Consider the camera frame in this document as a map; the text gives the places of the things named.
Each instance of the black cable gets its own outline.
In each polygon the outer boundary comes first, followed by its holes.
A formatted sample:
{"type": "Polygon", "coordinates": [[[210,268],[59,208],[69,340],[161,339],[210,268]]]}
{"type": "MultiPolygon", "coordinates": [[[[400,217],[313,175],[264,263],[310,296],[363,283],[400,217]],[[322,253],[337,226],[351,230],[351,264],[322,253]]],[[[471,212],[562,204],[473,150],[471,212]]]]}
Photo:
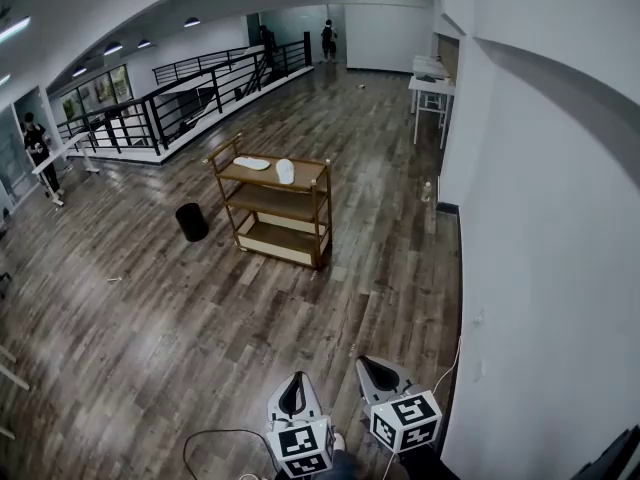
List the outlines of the black cable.
{"type": "Polygon", "coordinates": [[[257,432],[254,432],[253,430],[246,430],[244,428],[233,428],[233,429],[214,428],[214,429],[210,429],[210,430],[201,430],[200,432],[196,432],[195,434],[191,434],[189,437],[187,437],[187,440],[184,442],[184,447],[182,448],[182,461],[184,462],[184,465],[189,470],[189,473],[191,473],[191,476],[193,477],[194,480],[198,480],[198,477],[192,471],[192,469],[189,467],[189,463],[187,462],[187,445],[189,444],[189,441],[191,441],[194,437],[198,437],[198,436],[200,436],[202,434],[216,434],[218,432],[219,433],[225,433],[225,432],[247,432],[249,434],[253,434],[254,436],[258,436],[262,440],[262,444],[264,444],[264,447],[267,449],[267,453],[269,454],[269,458],[271,459],[271,465],[273,466],[273,470],[276,472],[276,474],[278,474],[278,467],[276,466],[276,461],[273,458],[273,455],[271,454],[271,449],[269,448],[269,445],[267,444],[267,441],[265,440],[265,438],[262,437],[260,434],[258,434],[257,432]]]}

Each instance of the black shirt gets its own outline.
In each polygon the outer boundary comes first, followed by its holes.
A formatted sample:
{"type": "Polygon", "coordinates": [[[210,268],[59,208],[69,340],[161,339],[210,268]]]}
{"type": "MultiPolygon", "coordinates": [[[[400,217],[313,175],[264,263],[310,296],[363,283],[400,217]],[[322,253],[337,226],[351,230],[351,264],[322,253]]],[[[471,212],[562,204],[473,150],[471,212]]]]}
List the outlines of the black shirt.
{"type": "Polygon", "coordinates": [[[46,130],[44,129],[44,126],[36,124],[33,127],[33,130],[27,130],[27,132],[24,134],[25,149],[36,148],[36,144],[40,144],[40,147],[42,148],[42,153],[31,153],[31,151],[29,151],[31,158],[33,158],[33,161],[36,163],[36,165],[44,162],[45,159],[49,158],[49,148],[44,142],[45,131],[46,130]]]}

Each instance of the shoe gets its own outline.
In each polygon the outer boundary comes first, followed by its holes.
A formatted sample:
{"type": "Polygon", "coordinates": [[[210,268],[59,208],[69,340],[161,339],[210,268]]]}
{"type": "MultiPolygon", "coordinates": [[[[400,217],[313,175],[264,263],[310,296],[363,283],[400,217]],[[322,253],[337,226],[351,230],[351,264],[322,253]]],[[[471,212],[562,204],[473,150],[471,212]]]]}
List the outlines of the shoe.
{"type": "Polygon", "coordinates": [[[342,434],[339,434],[338,432],[334,432],[333,433],[333,449],[335,450],[342,450],[343,452],[346,451],[347,449],[347,445],[344,442],[344,437],[342,437],[342,434]]]}

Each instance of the white cable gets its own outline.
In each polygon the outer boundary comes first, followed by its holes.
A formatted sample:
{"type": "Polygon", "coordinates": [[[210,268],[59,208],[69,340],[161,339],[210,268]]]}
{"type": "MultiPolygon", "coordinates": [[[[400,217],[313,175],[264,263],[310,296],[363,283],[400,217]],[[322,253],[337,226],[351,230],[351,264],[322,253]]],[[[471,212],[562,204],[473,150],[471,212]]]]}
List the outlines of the white cable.
{"type": "Polygon", "coordinates": [[[385,478],[387,478],[387,473],[389,472],[389,468],[391,467],[391,463],[393,462],[393,458],[396,456],[395,453],[391,454],[391,458],[389,459],[389,464],[387,464],[387,469],[385,469],[384,471],[384,476],[382,477],[382,480],[384,480],[385,478]]]}
{"type": "Polygon", "coordinates": [[[456,367],[456,364],[458,364],[458,356],[460,355],[460,343],[461,342],[462,342],[462,334],[458,338],[458,350],[456,350],[456,358],[453,360],[453,364],[451,365],[451,368],[449,368],[446,372],[444,372],[442,377],[440,377],[440,380],[438,382],[436,382],[436,387],[433,388],[433,395],[434,396],[436,394],[436,390],[438,389],[438,386],[442,382],[442,379],[444,379],[447,375],[449,375],[449,373],[451,373],[453,371],[453,369],[456,367]]]}

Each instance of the wooden floor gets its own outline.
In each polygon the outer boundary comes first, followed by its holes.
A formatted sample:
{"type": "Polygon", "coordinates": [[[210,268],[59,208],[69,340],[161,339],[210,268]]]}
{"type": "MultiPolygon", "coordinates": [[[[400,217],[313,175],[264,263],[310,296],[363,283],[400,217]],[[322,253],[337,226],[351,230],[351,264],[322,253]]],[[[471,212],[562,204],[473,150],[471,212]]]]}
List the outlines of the wooden floor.
{"type": "MultiPolygon", "coordinates": [[[[0,241],[1,270],[13,275],[0,343],[32,385],[0,377],[0,424],[17,436],[0,437],[8,478],[189,479],[185,438],[210,427],[264,433],[266,401],[295,370],[310,375],[360,478],[381,478],[390,455],[360,422],[354,359],[396,361],[433,388],[458,326],[457,223],[424,189],[435,187],[435,134],[422,130],[413,146],[408,81],[320,68],[162,168],[101,164],[89,177],[76,164],[64,208],[34,194],[0,241]],[[239,131],[248,151],[331,159],[324,270],[234,245],[201,160],[239,131]],[[211,229],[196,244],[173,216],[189,201],[211,229]]],[[[436,396],[443,410],[449,381],[436,396]]],[[[273,477],[247,434],[200,437],[189,460],[200,480],[273,477]]],[[[402,478],[396,465],[390,478],[402,478]]]]}

